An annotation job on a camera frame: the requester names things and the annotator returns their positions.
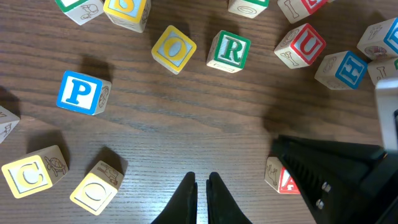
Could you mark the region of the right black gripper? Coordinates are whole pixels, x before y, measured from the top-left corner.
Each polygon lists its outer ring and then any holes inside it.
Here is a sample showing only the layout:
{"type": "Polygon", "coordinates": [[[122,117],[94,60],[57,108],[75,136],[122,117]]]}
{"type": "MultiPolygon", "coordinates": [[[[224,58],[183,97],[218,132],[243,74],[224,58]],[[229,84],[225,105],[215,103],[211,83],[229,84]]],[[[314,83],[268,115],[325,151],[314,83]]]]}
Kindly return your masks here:
{"type": "Polygon", "coordinates": [[[377,145],[280,135],[276,156],[317,223],[394,223],[397,154],[377,145]]]}

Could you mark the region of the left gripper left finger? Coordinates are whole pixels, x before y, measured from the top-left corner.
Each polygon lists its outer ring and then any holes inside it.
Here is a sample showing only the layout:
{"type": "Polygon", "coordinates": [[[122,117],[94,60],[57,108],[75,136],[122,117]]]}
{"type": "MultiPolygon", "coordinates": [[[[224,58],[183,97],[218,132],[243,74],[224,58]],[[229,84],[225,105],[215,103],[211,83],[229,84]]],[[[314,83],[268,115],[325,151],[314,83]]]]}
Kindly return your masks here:
{"type": "Polygon", "coordinates": [[[196,224],[198,186],[194,172],[187,172],[163,211],[151,224],[196,224]]]}

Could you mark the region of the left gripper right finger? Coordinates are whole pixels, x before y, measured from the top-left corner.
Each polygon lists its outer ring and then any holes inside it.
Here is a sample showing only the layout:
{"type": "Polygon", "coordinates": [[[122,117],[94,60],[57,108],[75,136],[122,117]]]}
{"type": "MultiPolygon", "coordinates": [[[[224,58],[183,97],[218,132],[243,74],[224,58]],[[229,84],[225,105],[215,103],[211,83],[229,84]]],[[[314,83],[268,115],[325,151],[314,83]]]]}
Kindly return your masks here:
{"type": "Polygon", "coordinates": [[[252,224],[241,211],[219,173],[206,181],[209,224],[252,224]]]}

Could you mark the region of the red A block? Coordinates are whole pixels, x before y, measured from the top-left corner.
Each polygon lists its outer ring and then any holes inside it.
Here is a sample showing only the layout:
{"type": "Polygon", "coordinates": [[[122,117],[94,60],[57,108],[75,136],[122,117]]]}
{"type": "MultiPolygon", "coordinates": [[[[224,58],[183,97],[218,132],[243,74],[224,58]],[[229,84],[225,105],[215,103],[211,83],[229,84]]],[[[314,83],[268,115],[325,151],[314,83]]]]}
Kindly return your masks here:
{"type": "Polygon", "coordinates": [[[268,157],[264,180],[279,194],[300,195],[294,179],[277,157],[268,157]]]}

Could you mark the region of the yellow block lower right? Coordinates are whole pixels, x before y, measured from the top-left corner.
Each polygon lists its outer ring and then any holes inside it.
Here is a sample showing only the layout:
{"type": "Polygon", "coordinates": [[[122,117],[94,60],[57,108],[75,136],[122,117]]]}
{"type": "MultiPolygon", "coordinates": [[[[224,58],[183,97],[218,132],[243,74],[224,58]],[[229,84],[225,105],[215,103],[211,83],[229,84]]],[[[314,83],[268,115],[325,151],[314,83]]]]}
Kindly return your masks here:
{"type": "Polygon", "coordinates": [[[112,201],[124,175],[99,161],[71,193],[70,200],[94,215],[100,215],[112,201]]]}

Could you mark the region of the blue H block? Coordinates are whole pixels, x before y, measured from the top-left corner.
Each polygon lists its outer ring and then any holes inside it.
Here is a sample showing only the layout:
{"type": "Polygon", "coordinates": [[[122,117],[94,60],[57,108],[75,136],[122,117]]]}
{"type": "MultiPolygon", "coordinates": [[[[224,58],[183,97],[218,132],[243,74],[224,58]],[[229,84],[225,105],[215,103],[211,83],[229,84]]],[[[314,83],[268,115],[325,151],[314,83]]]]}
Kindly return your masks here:
{"type": "Polygon", "coordinates": [[[331,90],[356,90],[368,64],[352,51],[326,55],[314,78],[331,90]]]}

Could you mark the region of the green N block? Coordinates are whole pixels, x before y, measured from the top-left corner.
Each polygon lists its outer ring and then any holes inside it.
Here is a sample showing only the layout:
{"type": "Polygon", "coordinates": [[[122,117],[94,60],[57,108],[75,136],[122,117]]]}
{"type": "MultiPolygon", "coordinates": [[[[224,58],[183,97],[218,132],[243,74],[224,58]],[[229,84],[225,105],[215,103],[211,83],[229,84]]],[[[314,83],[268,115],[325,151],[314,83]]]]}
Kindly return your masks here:
{"type": "Polygon", "coordinates": [[[374,85],[379,80],[397,76],[397,58],[375,60],[368,64],[368,73],[374,85]]]}

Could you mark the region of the blue D block middle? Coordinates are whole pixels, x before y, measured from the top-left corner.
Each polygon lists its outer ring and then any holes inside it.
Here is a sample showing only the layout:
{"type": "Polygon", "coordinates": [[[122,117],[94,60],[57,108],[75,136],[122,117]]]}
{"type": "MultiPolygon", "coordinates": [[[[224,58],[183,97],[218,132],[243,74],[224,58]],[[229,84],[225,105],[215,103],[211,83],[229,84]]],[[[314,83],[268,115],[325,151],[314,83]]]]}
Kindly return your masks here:
{"type": "Polygon", "coordinates": [[[357,48],[371,60],[397,57],[397,18],[369,26],[357,48]]]}

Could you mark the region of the yellow block lower middle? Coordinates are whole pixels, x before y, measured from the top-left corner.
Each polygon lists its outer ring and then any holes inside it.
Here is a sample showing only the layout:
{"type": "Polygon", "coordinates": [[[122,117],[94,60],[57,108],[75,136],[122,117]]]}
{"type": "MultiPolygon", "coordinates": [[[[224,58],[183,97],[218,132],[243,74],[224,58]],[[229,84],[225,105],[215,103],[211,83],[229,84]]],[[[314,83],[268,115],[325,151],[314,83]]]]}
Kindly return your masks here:
{"type": "Polygon", "coordinates": [[[1,171],[15,198],[22,198],[55,185],[68,172],[64,156],[57,145],[26,154],[5,164],[1,171]]]}

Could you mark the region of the green R block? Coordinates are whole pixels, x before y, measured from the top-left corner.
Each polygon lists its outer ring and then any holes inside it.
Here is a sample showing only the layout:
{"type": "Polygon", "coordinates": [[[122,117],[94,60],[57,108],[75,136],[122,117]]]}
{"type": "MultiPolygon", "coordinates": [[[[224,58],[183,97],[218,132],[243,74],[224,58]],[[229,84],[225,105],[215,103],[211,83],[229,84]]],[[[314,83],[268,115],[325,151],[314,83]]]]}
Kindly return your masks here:
{"type": "Polygon", "coordinates": [[[213,38],[206,65],[236,73],[244,68],[250,46],[249,39],[221,30],[213,38]]]}

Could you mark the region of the yellow block centre left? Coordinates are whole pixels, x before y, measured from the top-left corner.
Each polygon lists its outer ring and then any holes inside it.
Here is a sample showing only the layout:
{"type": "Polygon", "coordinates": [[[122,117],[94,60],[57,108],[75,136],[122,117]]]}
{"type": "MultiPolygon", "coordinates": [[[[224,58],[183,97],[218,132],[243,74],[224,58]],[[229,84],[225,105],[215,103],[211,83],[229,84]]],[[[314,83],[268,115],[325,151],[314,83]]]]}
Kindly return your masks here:
{"type": "Polygon", "coordinates": [[[178,75],[197,49],[196,43],[178,30],[168,26],[151,50],[153,58],[178,75]]]}

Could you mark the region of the red E block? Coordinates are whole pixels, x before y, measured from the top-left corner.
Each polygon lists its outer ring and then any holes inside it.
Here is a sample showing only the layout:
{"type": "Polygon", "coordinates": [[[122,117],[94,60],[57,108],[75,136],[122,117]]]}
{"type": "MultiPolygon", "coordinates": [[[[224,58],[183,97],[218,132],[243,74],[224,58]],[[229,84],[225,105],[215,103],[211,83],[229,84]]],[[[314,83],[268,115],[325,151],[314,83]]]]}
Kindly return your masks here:
{"type": "Polygon", "coordinates": [[[277,4],[291,24],[316,12],[328,0],[278,0],[277,4]]]}

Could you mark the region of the green Z block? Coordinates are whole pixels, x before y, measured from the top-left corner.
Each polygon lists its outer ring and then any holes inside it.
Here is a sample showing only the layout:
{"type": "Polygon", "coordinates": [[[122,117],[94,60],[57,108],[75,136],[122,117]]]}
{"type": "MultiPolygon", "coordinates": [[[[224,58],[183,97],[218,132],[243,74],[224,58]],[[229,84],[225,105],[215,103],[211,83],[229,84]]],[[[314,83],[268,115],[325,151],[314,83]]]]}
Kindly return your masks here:
{"type": "Polygon", "coordinates": [[[268,8],[269,0],[229,0],[228,11],[250,19],[268,8]]]}

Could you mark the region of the yellow block lower left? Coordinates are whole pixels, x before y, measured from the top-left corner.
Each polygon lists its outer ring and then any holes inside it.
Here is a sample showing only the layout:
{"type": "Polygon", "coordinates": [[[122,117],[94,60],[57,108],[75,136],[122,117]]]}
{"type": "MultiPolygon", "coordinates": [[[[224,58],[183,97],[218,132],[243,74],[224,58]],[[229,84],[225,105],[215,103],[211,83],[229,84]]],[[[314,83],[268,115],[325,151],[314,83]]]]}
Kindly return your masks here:
{"type": "Polygon", "coordinates": [[[20,118],[2,106],[0,106],[0,109],[1,109],[0,143],[2,143],[6,139],[6,137],[10,134],[10,132],[15,128],[15,126],[18,124],[20,118]]]}

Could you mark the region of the green L block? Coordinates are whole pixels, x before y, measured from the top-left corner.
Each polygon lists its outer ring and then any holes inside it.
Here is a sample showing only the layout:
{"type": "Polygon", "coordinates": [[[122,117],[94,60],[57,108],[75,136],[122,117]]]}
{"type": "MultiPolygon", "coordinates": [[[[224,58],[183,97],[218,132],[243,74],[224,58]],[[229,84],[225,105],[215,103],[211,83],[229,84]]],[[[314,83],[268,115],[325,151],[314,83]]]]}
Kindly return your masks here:
{"type": "Polygon", "coordinates": [[[102,0],[55,0],[55,3],[80,26],[104,13],[102,0]]]}

